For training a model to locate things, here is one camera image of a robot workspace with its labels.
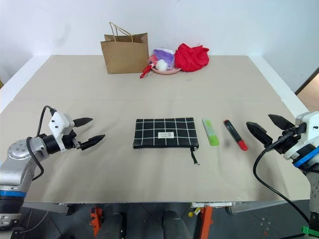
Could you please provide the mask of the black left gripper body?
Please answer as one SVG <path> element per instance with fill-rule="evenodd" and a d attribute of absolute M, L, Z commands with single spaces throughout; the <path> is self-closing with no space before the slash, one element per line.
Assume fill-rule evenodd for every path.
<path fill-rule="evenodd" d="M 74 130 L 71 130 L 71 132 L 68 135 L 63 135 L 62 142 L 65 146 L 65 149 L 70 150 L 72 148 L 76 149 L 82 149 L 82 144 L 76 139 L 77 134 Z"/>

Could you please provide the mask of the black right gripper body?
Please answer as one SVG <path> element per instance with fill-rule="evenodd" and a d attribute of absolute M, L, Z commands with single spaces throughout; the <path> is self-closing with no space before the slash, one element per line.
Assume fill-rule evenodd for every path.
<path fill-rule="evenodd" d="M 305 122 L 299 125 L 287 123 L 284 126 L 280 126 L 280 129 L 283 130 L 282 135 L 276 141 L 273 149 L 279 154 L 285 154 L 301 139 L 301 134 L 306 132 L 307 124 Z"/>

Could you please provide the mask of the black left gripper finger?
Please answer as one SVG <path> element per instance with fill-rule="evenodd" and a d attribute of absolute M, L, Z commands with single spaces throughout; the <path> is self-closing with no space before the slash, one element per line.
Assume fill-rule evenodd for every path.
<path fill-rule="evenodd" d="M 79 118 L 79 119 L 74 119 L 73 122 L 75 127 L 80 127 L 91 122 L 92 120 L 93 120 L 92 118 Z"/>
<path fill-rule="evenodd" d="M 104 134 L 102 135 L 97 135 L 97 136 L 94 136 L 90 139 L 88 139 L 86 142 L 83 142 L 83 143 L 80 143 L 80 148 L 81 150 L 85 150 L 85 149 L 88 149 L 94 145 L 96 145 L 98 142 L 100 142 L 103 138 L 105 137 Z"/>

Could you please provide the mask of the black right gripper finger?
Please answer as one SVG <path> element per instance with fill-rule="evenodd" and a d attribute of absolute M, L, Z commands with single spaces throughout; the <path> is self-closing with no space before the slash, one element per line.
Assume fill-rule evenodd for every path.
<path fill-rule="evenodd" d="M 282 116 L 275 115 L 275 114 L 268 114 L 268 117 L 274 123 L 274 125 L 276 125 L 278 128 L 282 130 L 287 130 L 295 126 L 293 123 L 291 123 L 290 121 L 288 121 Z"/>
<path fill-rule="evenodd" d="M 262 128 L 259 124 L 255 122 L 246 122 L 247 129 L 249 132 L 257 139 L 259 140 L 263 145 L 271 145 L 273 142 L 273 139 L 267 135 L 267 131 Z"/>

